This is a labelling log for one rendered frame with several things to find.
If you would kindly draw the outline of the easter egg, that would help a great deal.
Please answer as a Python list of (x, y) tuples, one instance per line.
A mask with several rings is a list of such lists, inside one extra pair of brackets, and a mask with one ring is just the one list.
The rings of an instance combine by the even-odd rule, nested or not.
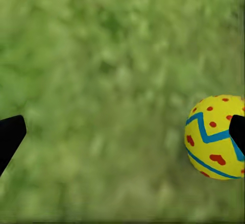
[(233, 115), (245, 117), (245, 99), (215, 95), (190, 111), (185, 125), (185, 147), (195, 169), (215, 179), (245, 175), (245, 156), (229, 133)]

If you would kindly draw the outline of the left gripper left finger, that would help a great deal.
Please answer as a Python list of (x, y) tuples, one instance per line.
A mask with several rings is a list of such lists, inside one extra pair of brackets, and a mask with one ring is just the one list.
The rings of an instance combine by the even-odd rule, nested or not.
[(0, 120), (0, 176), (27, 133), (22, 115)]

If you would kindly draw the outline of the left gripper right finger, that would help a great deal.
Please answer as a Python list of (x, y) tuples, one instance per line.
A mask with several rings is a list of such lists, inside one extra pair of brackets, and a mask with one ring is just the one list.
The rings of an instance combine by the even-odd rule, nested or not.
[(229, 133), (245, 156), (245, 117), (233, 115)]

